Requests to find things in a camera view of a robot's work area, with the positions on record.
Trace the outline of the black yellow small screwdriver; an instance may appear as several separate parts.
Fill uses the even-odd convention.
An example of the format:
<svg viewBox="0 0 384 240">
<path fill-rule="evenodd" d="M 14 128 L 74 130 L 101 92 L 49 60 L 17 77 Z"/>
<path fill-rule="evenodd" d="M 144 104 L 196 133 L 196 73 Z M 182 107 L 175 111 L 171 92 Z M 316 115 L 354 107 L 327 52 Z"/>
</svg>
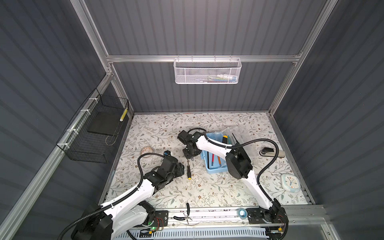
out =
<svg viewBox="0 0 384 240">
<path fill-rule="evenodd" d="M 190 160 L 189 159 L 187 159 L 187 177 L 189 180 L 192 178 L 191 166 L 190 166 Z"/>
</svg>

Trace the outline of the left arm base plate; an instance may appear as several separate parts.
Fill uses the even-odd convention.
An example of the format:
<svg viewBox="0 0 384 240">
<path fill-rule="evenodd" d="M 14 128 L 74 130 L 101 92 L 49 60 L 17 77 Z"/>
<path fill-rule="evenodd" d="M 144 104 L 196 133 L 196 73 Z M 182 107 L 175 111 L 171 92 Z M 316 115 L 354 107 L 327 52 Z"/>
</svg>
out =
<svg viewBox="0 0 384 240">
<path fill-rule="evenodd" d="M 166 227 L 169 220 L 169 211 L 155 210 L 150 212 L 141 224 L 136 224 L 134 228 Z"/>
</svg>

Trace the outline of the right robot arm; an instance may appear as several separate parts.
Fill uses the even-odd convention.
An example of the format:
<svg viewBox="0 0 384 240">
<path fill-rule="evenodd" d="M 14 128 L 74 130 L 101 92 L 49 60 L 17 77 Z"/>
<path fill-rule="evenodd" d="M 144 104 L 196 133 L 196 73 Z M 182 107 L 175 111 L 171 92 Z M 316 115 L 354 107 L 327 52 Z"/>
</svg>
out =
<svg viewBox="0 0 384 240">
<path fill-rule="evenodd" d="M 260 183 L 261 174 L 278 158 L 280 150 L 276 142 L 270 139 L 255 139 L 244 144 L 236 142 L 234 145 L 229 145 L 212 140 L 203 133 L 195 132 L 191 135 L 186 131 L 179 133 L 177 139 L 186 146 L 183 153 L 187 159 L 196 157 L 202 151 L 224 158 L 230 175 L 246 184 L 255 196 L 262 213 L 268 217 L 275 217 L 279 214 L 282 209 L 281 204 L 277 199 L 272 199 Z M 256 142 L 271 143 L 276 150 L 273 159 L 258 174 L 255 174 L 252 161 L 244 149 L 245 146 Z"/>
</svg>

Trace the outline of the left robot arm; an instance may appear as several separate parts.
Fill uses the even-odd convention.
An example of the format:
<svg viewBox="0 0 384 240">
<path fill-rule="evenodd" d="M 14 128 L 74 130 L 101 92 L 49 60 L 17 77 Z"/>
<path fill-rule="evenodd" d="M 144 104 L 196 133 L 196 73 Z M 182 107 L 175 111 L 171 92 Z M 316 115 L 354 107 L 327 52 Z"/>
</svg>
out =
<svg viewBox="0 0 384 240">
<path fill-rule="evenodd" d="M 157 224 L 156 209 L 147 199 L 185 173 L 185 166 L 169 151 L 162 163 L 148 173 L 139 167 L 139 183 L 120 196 L 87 208 L 80 219 L 69 225 L 73 240 L 112 240 L 130 229 Z"/>
</svg>

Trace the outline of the blue plastic tool box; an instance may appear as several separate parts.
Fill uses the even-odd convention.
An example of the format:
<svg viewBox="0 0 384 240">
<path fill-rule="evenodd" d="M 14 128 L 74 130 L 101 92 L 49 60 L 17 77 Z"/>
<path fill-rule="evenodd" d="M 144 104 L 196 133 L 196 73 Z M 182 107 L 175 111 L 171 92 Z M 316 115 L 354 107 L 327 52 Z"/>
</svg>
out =
<svg viewBox="0 0 384 240">
<path fill-rule="evenodd" d="M 232 137 L 233 145 L 223 144 L 224 134 L 202 134 L 196 141 L 196 146 L 202 151 L 202 159 L 205 161 L 209 174 L 228 172 L 236 179 L 247 178 L 252 170 L 251 159 L 240 143 L 236 143 Z M 211 168 L 211 154 L 214 154 L 214 166 Z M 219 167 L 218 157 L 221 158 L 222 167 Z"/>
</svg>

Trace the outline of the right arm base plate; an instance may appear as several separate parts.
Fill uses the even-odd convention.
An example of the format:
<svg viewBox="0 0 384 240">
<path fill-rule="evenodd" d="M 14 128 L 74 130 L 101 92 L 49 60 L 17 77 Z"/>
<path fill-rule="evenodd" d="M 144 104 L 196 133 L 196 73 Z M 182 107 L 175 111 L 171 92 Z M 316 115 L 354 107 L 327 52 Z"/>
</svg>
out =
<svg viewBox="0 0 384 240">
<path fill-rule="evenodd" d="M 287 224 L 289 222 L 283 208 L 247 208 L 248 220 L 250 224 Z"/>
</svg>

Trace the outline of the yellow black utility knife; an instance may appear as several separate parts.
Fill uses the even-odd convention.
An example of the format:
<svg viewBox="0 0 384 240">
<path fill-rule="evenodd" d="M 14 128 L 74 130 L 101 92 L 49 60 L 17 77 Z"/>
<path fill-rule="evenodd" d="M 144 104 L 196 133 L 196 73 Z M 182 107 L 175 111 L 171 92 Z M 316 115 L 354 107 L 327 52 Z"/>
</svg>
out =
<svg viewBox="0 0 384 240">
<path fill-rule="evenodd" d="M 223 144 L 228 144 L 228 136 L 226 136 L 226 135 L 223 136 L 222 143 Z"/>
</svg>

